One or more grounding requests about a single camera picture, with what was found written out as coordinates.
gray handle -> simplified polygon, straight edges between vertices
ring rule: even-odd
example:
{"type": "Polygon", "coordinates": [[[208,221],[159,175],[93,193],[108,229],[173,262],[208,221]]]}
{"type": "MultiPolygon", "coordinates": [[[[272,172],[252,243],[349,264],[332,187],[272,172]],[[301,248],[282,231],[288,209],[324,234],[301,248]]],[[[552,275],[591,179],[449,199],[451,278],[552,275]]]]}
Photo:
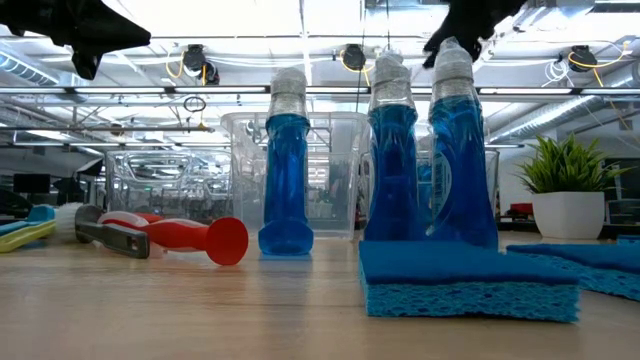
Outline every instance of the gray handle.
{"type": "Polygon", "coordinates": [[[149,257],[151,245],[147,234],[116,224],[76,224],[76,234],[81,242],[96,240],[107,249],[136,259],[149,257]]]}

scrub brush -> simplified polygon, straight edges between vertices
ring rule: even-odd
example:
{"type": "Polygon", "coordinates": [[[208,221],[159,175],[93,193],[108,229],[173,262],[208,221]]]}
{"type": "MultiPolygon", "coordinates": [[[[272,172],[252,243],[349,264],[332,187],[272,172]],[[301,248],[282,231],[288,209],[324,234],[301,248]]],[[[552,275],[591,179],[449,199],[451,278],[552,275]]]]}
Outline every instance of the scrub brush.
{"type": "Polygon", "coordinates": [[[102,225],[97,220],[102,209],[93,205],[70,203],[56,213],[56,243],[94,241],[116,253],[146,259],[149,257],[149,240],[145,233],[118,225],[102,225]]]}
{"type": "Polygon", "coordinates": [[[50,243],[64,244],[76,241],[76,212],[82,203],[68,203],[56,209],[56,232],[50,243]]]}

ceiling light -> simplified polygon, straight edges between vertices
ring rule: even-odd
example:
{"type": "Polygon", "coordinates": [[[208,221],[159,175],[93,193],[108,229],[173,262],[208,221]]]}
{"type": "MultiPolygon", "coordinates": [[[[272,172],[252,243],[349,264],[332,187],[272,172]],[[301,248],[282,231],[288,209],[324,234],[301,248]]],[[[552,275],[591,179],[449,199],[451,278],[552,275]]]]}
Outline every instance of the ceiling light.
{"type": "Polygon", "coordinates": [[[183,147],[228,147],[231,143],[176,143],[176,146],[183,147]]]}
{"type": "Polygon", "coordinates": [[[120,146],[119,143],[71,143],[71,146],[90,146],[90,147],[115,147],[120,146]]]}
{"type": "Polygon", "coordinates": [[[60,87],[4,87],[0,88],[0,94],[64,94],[64,88],[60,87]]]}
{"type": "Polygon", "coordinates": [[[77,87],[78,94],[164,94],[161,87],[77,87]]]}
{"type": "Polygon", "coordinates": [[[640,95],[640,89],[584,89],[582,95],[640,95]]]}
{"type": "Polygon", "coordinates": [[[169,84],[171,84],[171,86],[174,86],[174,87],[178,86],[178,84],[176,84],[175,81],[173,81],[173,80],[171,80],[169,78],[161,78],[160,80],[164,81],[164,82],[168,82],[169,84]]]}
{"type": "Polygon", "coordinates": [[[369,92],[367,87],[329,87],[329,86],[309,86],[307,94],[357,94],[369,92]]]}
{"type": "Polygon", "coordinates": [[[90,148],[86,148],[84,146],[79,146],[79,148],[81,148],[82,150],[84,150],[84,151],[86,151],[86,152],[88,152],[90,154],[93,154],[93,155],[104,156],[104,154],[101,153],[100,151],[96,151],[96,150],[93,150],[93,149],[90,149],[90,148]]]}
{"type": "Polygon", "coordinates": [[[432,88],[411,88],[413,95],[430,95],[433,93],[432,88]]]}
{"type": "Polygon", "coordinates": [[[130,147],[145,147],[145,146],[170,146],[168,143],[125,143],[125,146],[130,147]]]}
{"type": "Polygon", "coordinates": [[[12,145],[14,146],[47,146],[47,147],[51,147],[51,146],[64,146],[63,143],[54,143],[54,142],[36,142],[36,141],[29,141],[29,142],[15,142],[12,143],[12,145]]]}
{"type": "Polygon", "coordinates": [[[175,88],[177,93],[187,94],[266,94],[264,86],[182,86],[175,88]]]}
{"type": "Polygon", "coordinates": [[[640,0],[596,0],[596,4],[639,4],[640,0]]]}
{"type": "Polygon", "coordinates": [[[572,89],[541,89],[541,88],[485,88],[480,94],[518,94],[518,95],[558,95],[569,94],[572,89]]]}
{"type": "Polygon", "coordinates": [[[52,140],[67,140],[69,137],[60,133],[59,131],[49,131],[49,130],[28,130],[29,134],[46,137],[52,140]]]}

desk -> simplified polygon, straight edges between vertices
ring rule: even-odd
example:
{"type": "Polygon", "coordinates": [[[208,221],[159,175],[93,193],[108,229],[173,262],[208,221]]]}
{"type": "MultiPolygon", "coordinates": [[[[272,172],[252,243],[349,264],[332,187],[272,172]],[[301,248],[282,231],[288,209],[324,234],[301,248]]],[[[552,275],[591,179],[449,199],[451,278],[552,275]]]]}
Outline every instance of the desk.
{"type": "MultiPolygon", "coordinates": [[[[536,234],[501,234],[506,243],[536,234]]],[[[638,359],[640,303],[583,292],[578,324],[369,318],[355,243],[237,267],[203,254],[135,260],[71,244],[0,257],[0,358],[638,359]]]]}

red rubber cup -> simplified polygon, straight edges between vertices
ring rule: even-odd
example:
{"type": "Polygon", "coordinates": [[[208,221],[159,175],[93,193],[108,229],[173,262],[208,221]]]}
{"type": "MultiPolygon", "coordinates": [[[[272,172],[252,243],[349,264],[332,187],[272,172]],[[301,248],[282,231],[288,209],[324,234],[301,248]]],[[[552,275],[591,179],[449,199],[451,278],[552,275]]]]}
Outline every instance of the red rubber cup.
{"type": "Polygon", "coordinates": [[[242,221],[226,217],[216,220],[207,231],[206,251],[218,265],[236,265],[249,248],[249,233],[242,221]]]}

